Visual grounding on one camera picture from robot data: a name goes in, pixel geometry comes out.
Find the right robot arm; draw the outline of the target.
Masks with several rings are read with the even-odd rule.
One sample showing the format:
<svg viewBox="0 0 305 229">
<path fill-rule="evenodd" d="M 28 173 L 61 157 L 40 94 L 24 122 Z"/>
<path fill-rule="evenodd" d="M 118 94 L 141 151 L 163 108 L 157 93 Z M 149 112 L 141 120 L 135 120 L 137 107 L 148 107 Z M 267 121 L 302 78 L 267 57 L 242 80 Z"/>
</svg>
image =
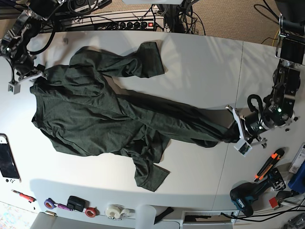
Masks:
<svg viewBox="0 0 305 229">
<path fill-rule="evenodd" d="M 2 38 L 0 55 L 10 64 L 13 85 L 17 84 L 15 73 L 19 76 L 19 82 L 34 76 L 44 76 L 45 66 L 41 64 L 35 66 L 34 59 L 50 46 L 58 30 L 58 22 L 53 19 L 53 16 L 64 3 L 64 0 L 29 0 L 27 8 L 23 10 L 13 27 Z M 41 32 L 48 21 L 53 23 L 48 42 L 38 51 L 29 51 L 27 46 L 31 39 Z"/>
</svg>

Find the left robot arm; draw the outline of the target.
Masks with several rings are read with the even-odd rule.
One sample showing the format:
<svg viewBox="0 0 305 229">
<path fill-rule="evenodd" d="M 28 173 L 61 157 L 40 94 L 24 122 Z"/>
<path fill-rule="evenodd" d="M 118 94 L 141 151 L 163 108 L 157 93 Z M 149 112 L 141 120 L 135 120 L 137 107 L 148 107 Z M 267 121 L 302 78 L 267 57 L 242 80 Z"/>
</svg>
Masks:
<svg viewBox="0 0 305 229">
<path fill-rule="evenodd" d="M 260 135 L 276 127 L 284 127 L 296 121 L 294 113 L 295 95 L 301 80 L 299 65 L 305 54 L 305 2 L 303 0 L 277 0 L 279 32 L 275 56 L 279 58 L 273 73 L 270 95 L 262 99 L 256 94 L 247 98 L 251 111 L 241 116 L 237 109 L 227 106 L 238 128 L 239 140 L 234 147 L 243 155 L 256 144 L 266 147 L 267 140 Z"/>
</svg>

